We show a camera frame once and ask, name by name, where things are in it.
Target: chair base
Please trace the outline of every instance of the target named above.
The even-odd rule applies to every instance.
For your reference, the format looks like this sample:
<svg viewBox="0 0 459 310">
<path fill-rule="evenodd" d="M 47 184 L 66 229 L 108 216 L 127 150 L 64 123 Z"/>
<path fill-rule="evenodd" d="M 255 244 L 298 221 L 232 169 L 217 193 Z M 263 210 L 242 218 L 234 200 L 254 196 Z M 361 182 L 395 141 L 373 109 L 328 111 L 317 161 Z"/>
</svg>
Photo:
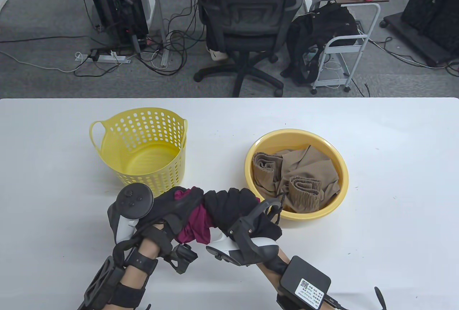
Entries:
<svg viewBox="0 0 459 310">
<path fill-rule="evenodd" d="M 255 64 L 265 58 L 269 58 L 271 63 L 277 62 L 278 58 L 275 54 L 270 52 L 262 52 L 252 59 L 249 59 L 249 52 L 240 52 L 239 56 L 236 56 L 234 53 L 230 53 L 229 55 L 235 61 L 234 64 L 218 65 L 200 69 L 193 76 L 194 81 L 198 83 L 211 74 L 236 73 L 237 77 L 233 89 L 233 97 L 239 97 L 244 77 L 246 75 L 251 75 L 273 85 L 276 88 L 274 92 L 275 97 L 282 97 L 282 95 L 284 95 L 283 82 L 254 67 Z"/>
</svg>

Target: gray carpet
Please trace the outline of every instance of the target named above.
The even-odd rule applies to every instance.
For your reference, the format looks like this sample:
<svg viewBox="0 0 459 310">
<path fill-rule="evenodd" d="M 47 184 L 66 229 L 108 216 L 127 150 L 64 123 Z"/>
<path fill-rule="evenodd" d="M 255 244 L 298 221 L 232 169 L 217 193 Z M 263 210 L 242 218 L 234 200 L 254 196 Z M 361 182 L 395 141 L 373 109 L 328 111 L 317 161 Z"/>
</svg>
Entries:
<svg viewBox="0 0 459 310">
<path fill-rule="evenodd" d="M 404 9 L 408 0 L 391 0 L 382 4 L 381 17 Z M 170 17 L 188 6 L 189 0 L 162 0 L 164 16 Z M 371 14 L 365 10 L 354 12 L 368 28 Z M 189 18 L 174 21 L 173 28 L 184 29 Z M 82 0 L 9 0 L 0 13 L 0 41 L 55 35 L 86 35 L 90 25 Z M 384 40 L 392 35 L 390 30 L 376 27 L 372 38 Z M 88 39 L 60 39 L 24 43 L 0 44 L 0 50 L 17 59 L 46 67 L 70 70 L 77 66 L 76 51 L 87 53 Z M 394 40 L 388 47 L 401 54 L 416 54 L 402 41 Z M 287 51 L 278 53 L 279 61 L 263 61 L 259 67 L 280 77 L 287 65 Z M 170 67 L 179 62 L 172 56 Z M 159 76 L 134 60 L 104 77 L 77 78 L 72 74 L 36 69 L 20 65 L 0 55 L 0 98 L 6 97 L 228 97 L 234 84 L 232 76 L 210 77 L 197 84 L 192 75 L 201 67 L 212 65 L 203 43 L 189 52 L 188 62 L 180 73 L 172 77 Z M 94 64 L 81 68 L 84 74 L 100 74 Z M 308 88 L 298 88 L 288 79 L 285 97 L 309 97 Z M 374 97 L 459 97 L 459 79 L 444 70 L 412 67 L 397 61 L 374 46 L 368 46 L 354 77 L 358 87 L 367 96 L 367 83 Z M 273 89 L 264 83 L 249 79 L 244 81 L 242 97 L 271 97 Z M 357 97 L 356 87 L 345 93 L 339 89 L 318 88 L 316 96 Z"/>
</svg>

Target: basket handle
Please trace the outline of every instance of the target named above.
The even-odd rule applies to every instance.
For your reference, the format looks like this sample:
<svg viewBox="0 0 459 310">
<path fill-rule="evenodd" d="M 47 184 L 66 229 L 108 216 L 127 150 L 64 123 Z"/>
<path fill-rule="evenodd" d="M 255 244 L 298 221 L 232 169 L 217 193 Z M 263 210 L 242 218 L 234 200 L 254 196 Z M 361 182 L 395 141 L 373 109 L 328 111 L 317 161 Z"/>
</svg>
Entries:
<svg viewBox="0 0 459 310">
<path fill-rule="evenodd" d="M 183 134 L 182 134 L 182 142 L 181 142 L 181 145 L 182 148 L 185 144 L 185 140 L 186 140 L 186 131 L 188 131 L 188 120 L 187 119 L 183 119 Z"/>
<path fill-rule="evenodd" d="M 92 136 L 92 131 L 93 131 L 94 125 L 96 123 L 101 123 L 102 126 L 104 126 L 105 131 L 107 131 L 107 128 L 105 127 L 105 121 L 94 121 L 93 123 L 91 123 L 91 125 L 89 127 L 89 138 L 91 139 L 91 143 L 94 145 L 94 148 L 99 153 L 99 156 L 101 156 L 100 147 L 97 146 L 97 144 L 94 141 L 94 137 Z"/>
</svg>

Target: white table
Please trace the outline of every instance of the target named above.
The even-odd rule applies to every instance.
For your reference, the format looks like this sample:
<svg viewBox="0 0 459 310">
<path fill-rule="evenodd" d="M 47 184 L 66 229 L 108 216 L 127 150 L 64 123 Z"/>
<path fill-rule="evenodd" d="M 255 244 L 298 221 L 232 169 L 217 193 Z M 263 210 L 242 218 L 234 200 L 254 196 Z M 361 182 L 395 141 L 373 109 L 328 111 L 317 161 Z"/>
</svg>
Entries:
<svg viewBox="0 0 459 310">
<path fill-rule="evenodd" d="M 122 187 L 87 131 L 137 107 L 189 120 L 185 187 L 244 187 L 246 152 L 269 131 L 323 136 L 347 163 L 349 192 L 327 217 L 282 221 L 282 249 L 328 274 L 348 309 L 380 310 L 373 286 L 389 310 L 458 308 L 459 100 L 281 98 L 0 100 L 0 309 L 80 305 L 111 254 L 105 212 Z M 193 247 L 184 275 L 160 261 L 139 310 L 279 309 L 256 267 Z"/>
</svg>

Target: label sticker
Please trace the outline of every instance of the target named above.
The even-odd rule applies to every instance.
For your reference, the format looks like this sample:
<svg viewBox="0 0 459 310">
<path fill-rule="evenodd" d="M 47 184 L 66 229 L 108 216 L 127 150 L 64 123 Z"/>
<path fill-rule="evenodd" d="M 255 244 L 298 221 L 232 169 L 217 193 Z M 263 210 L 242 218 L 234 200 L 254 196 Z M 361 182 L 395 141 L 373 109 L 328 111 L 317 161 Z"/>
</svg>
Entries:
<svg viewBox="0 0 459 310">
<path fill-rule="evenodd" d="M 311 305 L 311 307 L 317 310 L 320 307 L 320 302 L 323 299 L 323 292 L 304 279 L 301 279 L 295 294 L 305 303 Z"/>
</svg>

